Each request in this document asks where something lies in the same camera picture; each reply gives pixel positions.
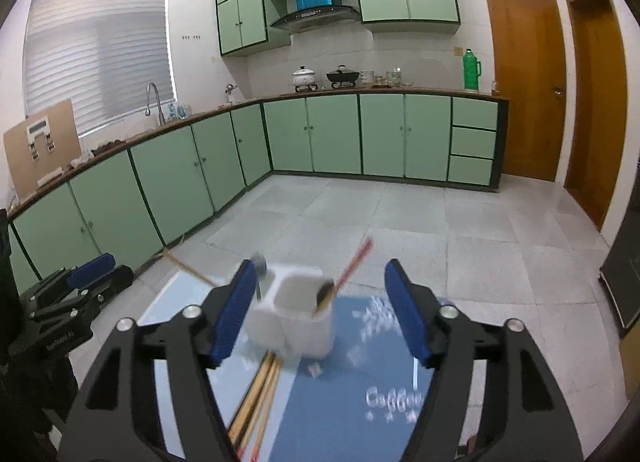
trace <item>blue placemat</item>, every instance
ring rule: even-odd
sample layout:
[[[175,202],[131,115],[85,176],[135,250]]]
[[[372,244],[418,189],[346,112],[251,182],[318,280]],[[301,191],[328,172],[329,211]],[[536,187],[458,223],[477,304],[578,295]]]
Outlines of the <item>blue placemat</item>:
[[[414,364],[387,299],[335,301],[336,340],[302,360],[270,462],[398,462],[433,370]]]

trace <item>floor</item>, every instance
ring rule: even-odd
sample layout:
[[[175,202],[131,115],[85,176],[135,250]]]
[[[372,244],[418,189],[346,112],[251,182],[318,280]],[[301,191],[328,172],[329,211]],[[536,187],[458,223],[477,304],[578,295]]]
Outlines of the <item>floor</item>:
[[[608,247],[553,183],[504,175],[499,193],[360,180],[273,175],[174,252],[205,275],[226,276],[254,252],[318,265],[337,277],[365,235],[374,249],[346,294],[383,292],[392,257],[471,319],[521,318],[574,416],[585,456],[626,406],[618,337],[596,277]],[[138,318],[173,275],[165,260],[94,321],[72,352],[79,380],[123,316]],[[477,431],[484,386],[476,362],[462,440]]]

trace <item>metal screw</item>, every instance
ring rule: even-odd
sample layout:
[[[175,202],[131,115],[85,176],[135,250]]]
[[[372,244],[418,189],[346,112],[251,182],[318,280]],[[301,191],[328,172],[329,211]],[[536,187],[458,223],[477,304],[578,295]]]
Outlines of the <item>metal screw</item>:
[[[524,323],[519,319],[512,318],[507,321],[507,328],[511,332],[522,332],[524,330]]]
[[[189,305],[182,309],[182,315],[187,319],[195,319],[202,314],[202,309],[198,305]]]
[[[124,317],[116,324],[116,328],[120,332],[126,332],[127,330],[131,330],[133,326],[133,320],[130,317]]]
[[[455,319],[460,312],[453,305],[443,305],[440,307],[440,315],[445,319]]]

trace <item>window blind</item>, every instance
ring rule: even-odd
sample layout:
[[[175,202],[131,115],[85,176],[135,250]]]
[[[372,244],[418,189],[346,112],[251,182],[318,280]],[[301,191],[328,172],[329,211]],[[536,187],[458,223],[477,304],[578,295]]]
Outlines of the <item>window blind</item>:
[[[31,1],[27,115],[70,98],[84,135],[145,108],[150,82],[162,102],[174,99],[164,0]]]

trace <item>countertop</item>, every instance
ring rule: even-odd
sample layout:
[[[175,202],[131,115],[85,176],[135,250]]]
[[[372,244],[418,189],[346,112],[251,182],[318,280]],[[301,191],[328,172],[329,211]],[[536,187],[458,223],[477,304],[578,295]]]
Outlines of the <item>countertop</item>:
[[[262,98],[252,98],[250,100],[236,102],[231,106],[220,106],[219,108],[213,109],[211,111],[205,111],[205,112],[193,114],[186,119],[181,119],[180,121],[171,121],[171,122],[168,122],[167,124],[164,124],[161,127],[157,127],[153,130],[146,131],[145,133],[140,133],[139,135],[135,135],[135,137],[129,138],[125,142],[115,145],[110,150],[101,153],[100,155],[91,159],[90,161],[74,169],[68,169],[62,175],[56,177],[51,182],[39,188],[29,198],[21,200],[20,203],[11,207],[10,210],[8,211],[8,215],[11,219],[14,219],[21,212],[31,207],[44,195],[46,195],[47,193],[50,193],[52,190],[62,185],[63,183],[67,182],[68,180],[75,177],[76,175],[80,174],[82,171],[85,171],[86,169],[89,169],[92,166],[102,162],[103,160],[106,160],[113,155],[117,155],[117,153],[120,153],[123,150],[126,150],[132,146],[135,146],[136,144],[145,142],[145,140],[149,140],[150,138],[153,138],[153,137],[158,137],[159,135],[163,135],[164,133],[168,133],[174,129],[178,129],[183,126],[194,124],[197,121],[202,121],[204,119],[208,119],[209,117],[214,117],[217,114],[230,111],[231,109],[243,108],[244,106],[251,106],[259,102],[270,102],[273,100],[284,100],[288,98],[305,98],[309,96],[340,95],[340,94],[345,95],[349,93],[373,93],[373,94],[421,93],[423,95],[463,96],[468,98],[478,98],[480,100],[494,100],[494,101],[508,100],[508,98],[503,96],[495,96],[495,95],[491,95],[490,93],[474,92],[472,90],[439,90],[435,88],[413,88],[413,87],[340,88],[337,90],[319,90],[317,92],[284,93],[282,95],[265,96]]]

